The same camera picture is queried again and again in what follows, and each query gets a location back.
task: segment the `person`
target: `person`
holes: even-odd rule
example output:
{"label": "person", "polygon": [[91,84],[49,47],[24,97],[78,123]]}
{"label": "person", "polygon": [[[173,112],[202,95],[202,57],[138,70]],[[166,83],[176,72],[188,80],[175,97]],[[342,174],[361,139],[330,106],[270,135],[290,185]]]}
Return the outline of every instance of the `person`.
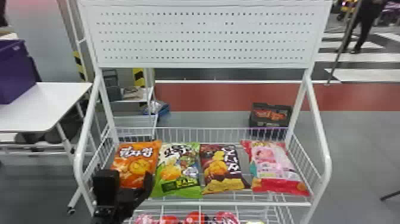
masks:
{"label": "person", "polygon": [[8,26],[5,19],[5,0],[0,0],[0,27]]}
{"label": "person", "polygon": [[361,52],[361,46],[367,40],[368,34],[371,30],[372,24],[374,20],[379,16],[380,12],[382,12],[388,0],[362,0],[361,6],[358,10],[356,18],[354,20],[354,24],[350,29],[350,35],[347,40],[344,42],[343,52],[347,51],[347,47],[350,43],[351,36],[353,34],[354,28],[357,27],[359,23],[361,23],[361,33],[358,38],[357,43],[355,44],[353,50],[350,52],[351,54],[359,54]]}

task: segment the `white wire shelf rack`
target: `white wire shelf rack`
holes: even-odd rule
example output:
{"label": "white wire shelf rack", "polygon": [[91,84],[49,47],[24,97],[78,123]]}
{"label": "white wire shelf rack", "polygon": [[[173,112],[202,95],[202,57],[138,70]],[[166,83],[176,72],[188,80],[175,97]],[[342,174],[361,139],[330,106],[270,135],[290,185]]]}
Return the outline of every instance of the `white wire shelf rack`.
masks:
{"label": "white wire shelf rack", "polygon": [[209,220],[204,224],[212,224],[211,219],[218,211],[227,211],[236,215],[239,221],[245,224],[248,221],[260,220],[265,224],[293,224],[293,217],[288,207],[279,206],[227,206],[224,209],[212,206],[141,206],[135,210],[130,219],[125,220],[124,224],[134,224],[135,219],[140,214],[150,215],[158,221],[162,216],[176,216],[179,220],[185,220],[186,216],[192,212],[198,211],[208,216]]}
{"label": "white wire shelf rack", "polygon": [[[165,143],[196,141],[234,144],[244,177],[251,182],[248,156],[239,141],[278,140],[285,141],[288,156],[307,186],[309,197],[273,192],[254,194],[247,190],[206,195],[202,200],[151,198],[137,208],[128,222],[132,222],[140,212],[152,213],[158,218],[164,214],[181,217],[187,214],[182,211],[192,207],[207,213],[219,209],[231,210],[243,224],[250,219],[261,219],[267,224],[293,223],[295,219],[289,208],[306,208],[302,218],[295,223],[310,222],[332,174],[332,162],[310,78],[332,6],[330,1],[79,0],[78,5],[96,77],[77,147],[74,174],[91,213],[95,201],[91,177],[98,169],[110,166],[115,149],[121,142],[160,139]],[[148,125],[116,127],[101,72],[101,68],[107,67],[143,67],[143,73],[147,74],[151,68],[305,70],[289,127],[267,130],[155,127],[151,117],[146,116],[143,116],[143,121]],[[104,99],[107,125],[94,156],[85,167],[83,154],[86,152],[98,92]],[[293,134],[305,96],[317,135],[318,147],[307,148],[307,151],[317,150],[312,152],[312,159]],[[139,123],[142,121],[138,117],[133,119]],[[322,166],[317,169],[314,164]]]}
{"label": "white wire shelf rack", "polygon": [[[243,178],[251,183],[252,176],[249,172],[248,155],[239,144],[240,140],[252,139],[260,141],[283,141],[286,137],[286,128],[193,128],[193,127],[118,127],[120,142],[149,141],[144,138],[145,133],[155,131],[152,139],[169,142],[200,142],[203,144],[231,144],[235,145],[239,156]],[[85,171],[85,182],[91,186],[91,176],[98,168],[107,168],[113,160],[117,147],[110,136],[110,130],[105,132],[100,146],[92,161]],[[287,146],[289,158],[296,167],[310,192],[309,197],[275,192],[255,193],[250,189],[242,191],[227,191],[218,194],[204,195],[202,199],[188,199],[182,197],[166,196],[162,198],[149,198],[142,204],[144,206],[294,206],[310,207],[313,202],[314,189],[321,184],[321,174],[315,168],[310,157],[299,143],[296,136],[292,137]],[[200,174],[201,185],[204,186],[203,174]]]}

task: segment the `green snack bag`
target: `green snack bag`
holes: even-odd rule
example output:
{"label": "green snack bag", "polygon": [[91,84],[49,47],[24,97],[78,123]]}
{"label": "green snack bag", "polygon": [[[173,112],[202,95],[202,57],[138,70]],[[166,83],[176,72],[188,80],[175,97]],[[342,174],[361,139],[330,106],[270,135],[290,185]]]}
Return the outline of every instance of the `green snack bag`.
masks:
{"label": "green snack bag", "polygon": [[199,149],[199,142],[163,144],[150,197],[176,195],[201,198],[197,161]]}

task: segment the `black box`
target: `black box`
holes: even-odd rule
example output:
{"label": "black box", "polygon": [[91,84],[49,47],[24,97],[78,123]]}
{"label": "black box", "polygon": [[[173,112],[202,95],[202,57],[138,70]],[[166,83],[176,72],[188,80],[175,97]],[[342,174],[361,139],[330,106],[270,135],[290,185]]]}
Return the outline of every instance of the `black box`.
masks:
{"label": "black box", "polygon": [[292,107],[288,105],[270,105],[262,102],[254,102],[249,117],[251,135],[265,139],[283,139],[286,134]]}

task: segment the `pink snack bag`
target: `pink snack bag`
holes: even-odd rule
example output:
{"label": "pink snack bag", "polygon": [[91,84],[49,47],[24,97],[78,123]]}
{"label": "pink snack bag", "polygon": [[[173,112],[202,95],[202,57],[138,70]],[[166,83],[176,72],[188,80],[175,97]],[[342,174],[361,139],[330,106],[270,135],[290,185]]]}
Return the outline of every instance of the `pink snack bag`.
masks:
{"label": "pink snack bag", "polygon": [[249,155],[254,192],[310,195],[288,158],[284,142],[242,140],[240,144]]}

